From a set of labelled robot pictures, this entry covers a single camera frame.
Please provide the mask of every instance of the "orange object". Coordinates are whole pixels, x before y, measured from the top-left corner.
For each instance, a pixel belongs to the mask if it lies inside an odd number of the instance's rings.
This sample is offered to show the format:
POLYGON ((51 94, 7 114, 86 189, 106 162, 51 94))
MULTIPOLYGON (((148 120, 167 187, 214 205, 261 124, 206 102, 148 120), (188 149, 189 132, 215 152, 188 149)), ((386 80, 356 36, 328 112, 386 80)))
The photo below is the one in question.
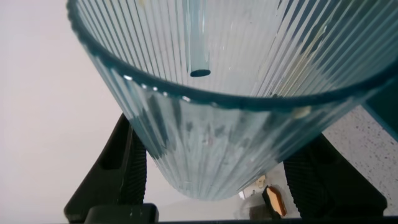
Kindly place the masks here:
POLYGON ((271 206, 280 216, 286 215, 286 209, 280 192, 275 187, 267 188, 267 195, 271 201, 271 206))

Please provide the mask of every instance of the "speckled countertop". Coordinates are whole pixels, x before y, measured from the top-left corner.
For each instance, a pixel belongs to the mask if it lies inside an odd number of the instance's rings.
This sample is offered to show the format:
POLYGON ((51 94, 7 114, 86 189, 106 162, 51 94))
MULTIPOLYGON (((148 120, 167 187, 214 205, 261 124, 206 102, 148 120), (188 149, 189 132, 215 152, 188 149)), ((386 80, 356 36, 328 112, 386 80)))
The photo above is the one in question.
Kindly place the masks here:
MULTIPOLYGON (((398 143, 358 106, 323 134, 334 147, 387 199, 384 215, 398 215, 398 143)), ((267 173, 266 184, 277 186, 287 218, 300 217, 287 186, 283 163, 267 173)))

